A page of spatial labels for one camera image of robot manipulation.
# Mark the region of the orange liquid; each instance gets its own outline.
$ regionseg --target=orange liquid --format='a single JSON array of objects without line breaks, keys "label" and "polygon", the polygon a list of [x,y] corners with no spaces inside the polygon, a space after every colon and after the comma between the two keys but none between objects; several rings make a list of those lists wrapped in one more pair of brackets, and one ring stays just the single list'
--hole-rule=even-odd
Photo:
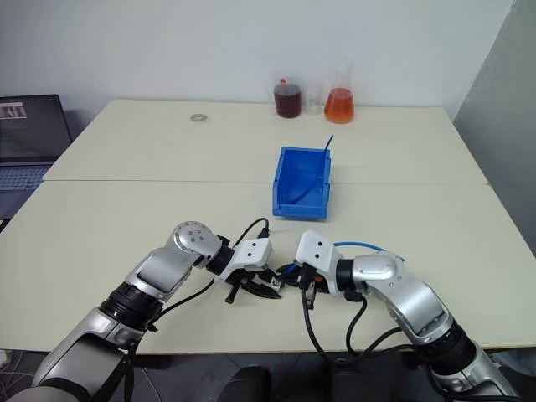
[{"label": "orange liquid", "polygon": [[333,123],[348,123],[353,119],[353,95],[346,88],[334,88],[327,97],[324,114]]}]

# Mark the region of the laptop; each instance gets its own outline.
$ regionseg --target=laptop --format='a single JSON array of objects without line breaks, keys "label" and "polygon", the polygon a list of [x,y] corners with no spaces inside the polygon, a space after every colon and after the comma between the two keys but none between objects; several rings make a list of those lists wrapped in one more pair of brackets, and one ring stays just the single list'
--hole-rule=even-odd
[{"label": "laptop", "polygon": [[0,97],[0,219],[17,213],[71,142],[59,96]]}]

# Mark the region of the laptop screen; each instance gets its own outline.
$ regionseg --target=laptop screen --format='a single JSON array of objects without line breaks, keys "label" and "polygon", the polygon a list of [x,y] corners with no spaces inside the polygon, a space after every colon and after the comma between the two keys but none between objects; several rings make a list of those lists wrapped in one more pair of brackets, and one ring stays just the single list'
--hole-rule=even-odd
[{"label": "laptop screen", "polygon": [[55,161],[70,143],[57,95],[0,97],[0,162]]}]

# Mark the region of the laptop keyboard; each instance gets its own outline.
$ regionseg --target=laptop keyboard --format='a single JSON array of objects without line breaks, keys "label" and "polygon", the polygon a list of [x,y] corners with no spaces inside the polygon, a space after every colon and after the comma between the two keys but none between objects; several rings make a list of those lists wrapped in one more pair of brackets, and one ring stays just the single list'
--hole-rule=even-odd
[{"label": "laptop keyboard", "polygon": [[48,167],[35,169],[2,169],[0,170],[0,191],[2,190],[35,190],[43,181]]}]

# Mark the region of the red liquid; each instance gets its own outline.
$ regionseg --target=red liquid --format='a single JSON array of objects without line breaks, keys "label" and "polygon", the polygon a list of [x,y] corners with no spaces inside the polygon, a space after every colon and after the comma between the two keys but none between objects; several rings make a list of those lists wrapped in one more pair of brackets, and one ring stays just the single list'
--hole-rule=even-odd
[{"label": "red liquid", "polygon": [[324,114],[333,123],[348,123],[353,119],[353,95],[346,88],[334,88],[327,98]]},{"label": "red liquid", "polygon": [[274,89],[274,97],[279,116],[291,119],[302,112],[302,93],[298,85],[280,84]]}]

